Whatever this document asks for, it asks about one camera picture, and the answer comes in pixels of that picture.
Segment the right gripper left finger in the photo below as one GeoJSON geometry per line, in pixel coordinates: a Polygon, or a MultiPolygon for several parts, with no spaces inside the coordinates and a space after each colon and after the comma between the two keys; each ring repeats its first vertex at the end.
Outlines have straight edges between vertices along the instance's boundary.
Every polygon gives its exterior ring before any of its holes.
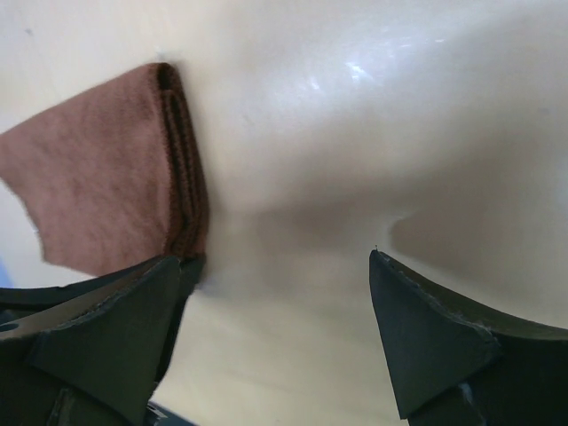
{"type": "Polygon", "coordinates": [[[28,357],[31,365],[94,398],[126,424],[142,424],[170,366],[185,303],[203,266],[200,257],[161,260],[94,312],[42,336],[28,357]]]}

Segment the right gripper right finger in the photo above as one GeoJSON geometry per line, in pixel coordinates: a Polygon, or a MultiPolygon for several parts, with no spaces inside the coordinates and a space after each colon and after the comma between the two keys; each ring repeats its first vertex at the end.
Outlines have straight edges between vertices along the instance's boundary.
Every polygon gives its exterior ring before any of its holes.
{"type": "Polygon", "coordinates": [[[565,329],[497,311],[378,250],[369,285],[401,419],[566,419],[565,329]]]}

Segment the brown towel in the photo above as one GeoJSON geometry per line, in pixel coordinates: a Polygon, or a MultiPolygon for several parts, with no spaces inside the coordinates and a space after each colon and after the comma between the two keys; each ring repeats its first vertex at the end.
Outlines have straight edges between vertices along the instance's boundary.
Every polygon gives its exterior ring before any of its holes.
{"type": "Polygon", "coordinates": [[[207,187],[168,63],[132,69],[4,132],[1,178],[50,264],[99,276],[205,254],[207,187]]]}

